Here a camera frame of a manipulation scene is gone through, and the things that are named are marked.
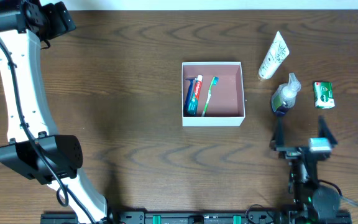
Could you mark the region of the blue disposable razor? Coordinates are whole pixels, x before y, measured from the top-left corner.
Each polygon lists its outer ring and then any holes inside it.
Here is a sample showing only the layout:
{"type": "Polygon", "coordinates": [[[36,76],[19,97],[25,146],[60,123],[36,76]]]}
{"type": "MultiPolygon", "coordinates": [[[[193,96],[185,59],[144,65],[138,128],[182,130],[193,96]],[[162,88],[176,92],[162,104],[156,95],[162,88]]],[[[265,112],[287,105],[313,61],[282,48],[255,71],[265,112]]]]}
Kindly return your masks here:
{"type": "Polygon", "coordinates": [[[184,103],[184,106],[183,106],[183,113],[184,114],[187,114],[188,105],[190,104],[190,99],[191,99],[191,95],[192,95],[192,92],[193,92],[193,83],[196,80],[196,78],[195,77],[186,78],[186,80],[188,80],[190,82],[190,84],[189,84],[189,87],[188,87],[185,103],[184,103]]]}

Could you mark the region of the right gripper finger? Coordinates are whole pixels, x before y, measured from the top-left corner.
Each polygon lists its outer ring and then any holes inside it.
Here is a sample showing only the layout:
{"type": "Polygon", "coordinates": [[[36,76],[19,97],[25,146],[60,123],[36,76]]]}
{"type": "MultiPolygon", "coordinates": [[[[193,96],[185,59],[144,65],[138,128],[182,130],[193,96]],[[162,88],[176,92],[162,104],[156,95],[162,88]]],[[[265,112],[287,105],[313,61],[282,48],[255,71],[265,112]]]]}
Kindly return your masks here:
{"type": "Polygon", "coordinates": [[[277,149],[278,147],[283,147],[284,144],[283,119],[279,117],[277,119],[269,146],[271,149],[277,149]]]}
{"type": "Polygon", "coordinates": [[[326,138],[332,146],[337,145],[337,140],[328,128],[323,116],[318,117],[318,137],[326,138]]]}

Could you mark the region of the green soap bar pack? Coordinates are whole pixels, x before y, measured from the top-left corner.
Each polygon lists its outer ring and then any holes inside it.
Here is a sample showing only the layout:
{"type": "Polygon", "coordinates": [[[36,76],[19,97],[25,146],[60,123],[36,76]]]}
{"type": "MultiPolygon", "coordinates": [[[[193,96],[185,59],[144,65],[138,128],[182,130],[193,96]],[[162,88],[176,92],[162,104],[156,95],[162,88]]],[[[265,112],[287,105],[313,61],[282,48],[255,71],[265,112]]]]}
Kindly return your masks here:
{"type": "Polygon", "coordinates": [[[333,87],[330,82],[314,82],[314,105],[319,109],[330,109],[335,107],[333,87]]]}

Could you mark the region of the green white toothbrush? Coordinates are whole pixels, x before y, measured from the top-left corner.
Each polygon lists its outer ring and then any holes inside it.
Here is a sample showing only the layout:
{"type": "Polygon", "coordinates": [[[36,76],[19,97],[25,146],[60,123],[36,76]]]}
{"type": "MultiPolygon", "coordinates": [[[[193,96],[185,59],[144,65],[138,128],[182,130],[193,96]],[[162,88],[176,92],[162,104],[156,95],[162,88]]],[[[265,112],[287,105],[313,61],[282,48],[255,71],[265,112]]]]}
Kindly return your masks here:
{"type": "Polygon", "coordinates": [[[210,86],[208,88],[208,95],[207,95],[207,99],[206,99],[206,103],[205,103],[205,106],[204,106],[204,109],[203,109],[203,112],[201,114],[202,117],[204,117],[206,115],[206,112],[208,110],[208,105],[209,105],[209,102],[211,100],[211,97],[212,97],[212,89],[213,89],[213,86],[217,85],[218,83],[218,80],[219,78],[214,76],[211,80],[211,83],[210,83],[210,86]]]}

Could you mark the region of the clear pump sanitizer bottle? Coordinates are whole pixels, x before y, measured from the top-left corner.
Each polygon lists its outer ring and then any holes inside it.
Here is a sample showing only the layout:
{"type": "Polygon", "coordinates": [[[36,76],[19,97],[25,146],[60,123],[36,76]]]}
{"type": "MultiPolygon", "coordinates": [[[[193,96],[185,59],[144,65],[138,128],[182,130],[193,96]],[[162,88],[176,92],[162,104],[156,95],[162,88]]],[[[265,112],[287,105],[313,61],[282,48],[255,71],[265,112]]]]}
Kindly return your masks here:
{"type": "Polygon", "coordinates": [[[289,74],[288,83],[281,84],[271,97],[271,107],[274,115],[284,116],[296,102],[296,96],[301,90],[301,83],[295,73],[289,74]]]}

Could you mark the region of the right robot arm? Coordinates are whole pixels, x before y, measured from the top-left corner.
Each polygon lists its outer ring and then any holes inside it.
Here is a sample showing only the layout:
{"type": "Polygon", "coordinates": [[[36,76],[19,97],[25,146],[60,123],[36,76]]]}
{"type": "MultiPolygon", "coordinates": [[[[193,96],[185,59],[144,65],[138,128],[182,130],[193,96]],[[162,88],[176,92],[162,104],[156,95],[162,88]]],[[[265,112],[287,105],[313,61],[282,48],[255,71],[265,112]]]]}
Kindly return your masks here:
{"type": "Polygon", "coordinates": [[[288,192],[295,202],[276,213],[275,223],[319,223],[336,217],[339,193],[320,184],[317,170],[317,163],[329,159],[335,145],[337,140],[322,116],[318,118],[318,136],[309,139],[307,146],[287,146],[283,119],[277,119],[270,148],[290,163],[288,192]]]}

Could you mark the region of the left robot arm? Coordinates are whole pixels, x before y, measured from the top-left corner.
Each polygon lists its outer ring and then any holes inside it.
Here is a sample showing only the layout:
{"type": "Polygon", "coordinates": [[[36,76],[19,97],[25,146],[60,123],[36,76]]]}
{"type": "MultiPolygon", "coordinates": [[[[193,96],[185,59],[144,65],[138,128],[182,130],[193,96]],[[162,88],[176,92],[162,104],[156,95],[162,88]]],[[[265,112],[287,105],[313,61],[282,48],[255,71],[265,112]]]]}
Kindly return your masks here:
{"type": "Polygon", "coordinates": [[[75,27],[63,2],[0,1],[0,72],[8,114],[0,162],[53,189],[78,223],[107,223],[107,200],[83,170],[78,138],[59,133],[40,69],[41,50],[75,27]]]}

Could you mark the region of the red green toothpaste tube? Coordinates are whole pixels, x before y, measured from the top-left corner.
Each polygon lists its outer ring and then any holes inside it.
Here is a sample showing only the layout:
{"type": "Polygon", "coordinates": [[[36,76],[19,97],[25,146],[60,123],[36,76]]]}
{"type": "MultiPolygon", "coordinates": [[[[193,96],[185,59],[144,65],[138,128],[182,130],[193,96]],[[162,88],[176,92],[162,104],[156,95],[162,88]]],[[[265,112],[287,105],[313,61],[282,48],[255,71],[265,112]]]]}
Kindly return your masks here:
{"type": "Polygon", "coordinates": [[[198,75],[196,78],[195,87],[192,91],[192,95],[190,97],[190,101],[189,101],[187,109],[186,109],[187,113],[190,116],[196,116],[196,114],[197,114],[198,100],[200,97],[202,83],[203,83],[203,76],[198,75]]]}

